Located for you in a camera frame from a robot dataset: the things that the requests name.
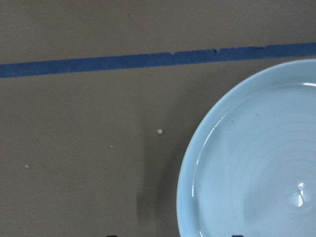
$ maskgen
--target tape strip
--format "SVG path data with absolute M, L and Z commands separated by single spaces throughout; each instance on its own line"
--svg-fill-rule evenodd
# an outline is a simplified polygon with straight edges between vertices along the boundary
M 0 65 L 0 78 L 316 55 L 316 42 Z

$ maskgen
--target plate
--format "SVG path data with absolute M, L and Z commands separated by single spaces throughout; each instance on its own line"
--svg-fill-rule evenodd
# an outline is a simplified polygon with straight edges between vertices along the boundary
M 181 237 L 316 235 L 316 60 L 246 79 L 208 112 L 177 188 Z

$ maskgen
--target food crumb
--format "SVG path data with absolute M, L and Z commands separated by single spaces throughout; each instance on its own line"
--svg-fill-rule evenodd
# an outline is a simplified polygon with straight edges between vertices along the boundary
M 160 134 L 163 133 L 163 130 L 160 128 L 160 129 L 157 130 L 157 133 L 160 135 Z

